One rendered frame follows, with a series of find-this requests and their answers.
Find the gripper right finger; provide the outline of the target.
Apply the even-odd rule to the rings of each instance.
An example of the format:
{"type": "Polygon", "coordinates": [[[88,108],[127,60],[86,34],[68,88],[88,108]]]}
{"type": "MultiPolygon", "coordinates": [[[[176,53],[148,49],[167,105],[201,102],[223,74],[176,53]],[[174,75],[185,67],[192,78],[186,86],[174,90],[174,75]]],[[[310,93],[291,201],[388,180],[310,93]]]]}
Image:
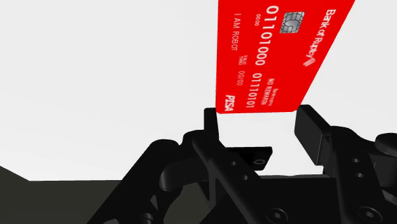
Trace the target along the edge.
{"type": "Polygon", "coordinates": [[[298,107],[294,133],[312,162],[335,179],[341,224],[397,224],[397,133],[370,141],[330,125],[309,105],[298,107]]]}

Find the red bank card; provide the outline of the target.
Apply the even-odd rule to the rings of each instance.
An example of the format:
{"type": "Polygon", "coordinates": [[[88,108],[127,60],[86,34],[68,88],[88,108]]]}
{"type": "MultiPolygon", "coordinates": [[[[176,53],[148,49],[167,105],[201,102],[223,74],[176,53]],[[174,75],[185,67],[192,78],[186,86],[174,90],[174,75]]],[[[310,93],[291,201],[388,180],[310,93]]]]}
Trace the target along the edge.
{"type": "Polygon", "coordinates": [[[216,111],[296,111],[355,0],[218,0],[216,111]]]}

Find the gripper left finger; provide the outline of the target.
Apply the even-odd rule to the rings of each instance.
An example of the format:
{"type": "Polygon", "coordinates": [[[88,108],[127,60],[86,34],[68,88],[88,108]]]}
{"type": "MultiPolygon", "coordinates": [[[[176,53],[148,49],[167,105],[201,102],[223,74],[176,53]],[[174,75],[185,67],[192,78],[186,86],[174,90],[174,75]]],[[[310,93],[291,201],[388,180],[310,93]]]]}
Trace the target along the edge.
{"type": "Polygon", "coordinates": [[[257,171],[271,147],[226,148],[219,141],[216,111],[204,110],[204,128],[183,142],[152,142],[87,224],[165,224],[184,186],[198,184],[209,204],[200,224],[267,224],[257,171]]]}

